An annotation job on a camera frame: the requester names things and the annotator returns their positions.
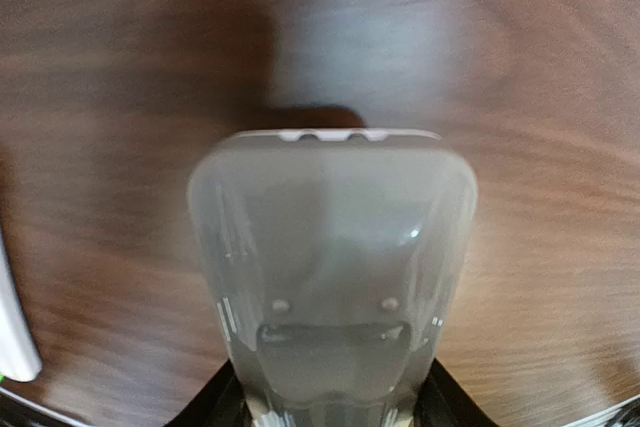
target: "gray plastic object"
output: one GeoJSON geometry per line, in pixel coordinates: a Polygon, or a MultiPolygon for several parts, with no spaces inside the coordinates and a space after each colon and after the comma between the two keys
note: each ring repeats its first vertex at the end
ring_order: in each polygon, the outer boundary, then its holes
{"type": "Polygon", "coordinates": [[[254,425],[410,424],[476,201],[424,131],[246,132],[202,161],[189,205],[254,425]]]}

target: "brown wood grain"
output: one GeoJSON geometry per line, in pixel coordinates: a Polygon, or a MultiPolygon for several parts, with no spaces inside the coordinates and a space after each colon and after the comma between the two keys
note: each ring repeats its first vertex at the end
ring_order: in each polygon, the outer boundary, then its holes
{"type": "Polygon", "coordinates": [[[439,356],[481,407],[561,425],[637,394],[639,26],[640,0],[0,0],[0,209],[45,365],[9,387],[170,419],[224,360],[190,170],[357,113],[477,171],[439,356]]]}

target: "white plastic object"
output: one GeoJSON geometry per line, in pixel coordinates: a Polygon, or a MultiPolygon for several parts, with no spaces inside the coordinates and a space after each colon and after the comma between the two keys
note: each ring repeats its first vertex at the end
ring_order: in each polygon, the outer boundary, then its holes
{"type": "Polygon", "coordinates": [[[189,204],[256,426],[407,426],[476,208],[435,134],[248,132],[189,204]]]}
{"type": "Polygon", "coordinates": [[[0,374],[27,382],[35,379],[41,368],[13,286],[0,232],[0,374]]]}

